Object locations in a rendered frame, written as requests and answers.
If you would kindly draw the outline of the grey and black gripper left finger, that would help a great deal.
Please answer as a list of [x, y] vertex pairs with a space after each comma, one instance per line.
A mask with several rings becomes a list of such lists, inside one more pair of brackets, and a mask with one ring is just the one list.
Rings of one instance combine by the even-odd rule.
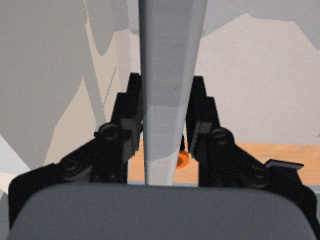
[[11, 180], [9, 232], [23, 205], [43, 188], [68, 182], [128, 184], [128, 160], [139, 151], [141, 125], [141, 75], [130, 73], [126, 93], [117, 93], [111, 120], [99, 127], [94, 139], [57, 164], [45, 165]]

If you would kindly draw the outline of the black hook tip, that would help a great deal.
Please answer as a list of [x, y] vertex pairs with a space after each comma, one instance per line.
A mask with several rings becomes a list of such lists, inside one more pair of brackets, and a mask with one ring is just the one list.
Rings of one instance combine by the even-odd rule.
[[185, 150], [185, 142], [184, 142], [184, 137], [182, 137], [180, 151], [184, 151], [184, 150]]

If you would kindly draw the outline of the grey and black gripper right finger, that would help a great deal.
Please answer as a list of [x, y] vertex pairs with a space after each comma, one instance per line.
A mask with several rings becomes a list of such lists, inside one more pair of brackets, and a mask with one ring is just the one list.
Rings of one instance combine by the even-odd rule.
[[256, 189], [285, 197], [297, 204], [315, 234], [315, 193], [270, 172], [236, 145], [232, 132], [220, 125], [214, 97], [207, 97], [203, 76], [194, 76], [185, 120], [188, 153], [198, 162], [198, 187]]

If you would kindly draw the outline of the grey rectangular bar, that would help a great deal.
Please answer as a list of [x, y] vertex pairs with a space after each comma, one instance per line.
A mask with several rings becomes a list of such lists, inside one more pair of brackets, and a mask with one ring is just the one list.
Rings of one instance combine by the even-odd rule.
[[173, 185], [207, 1], [138, 0], [147, 185]]

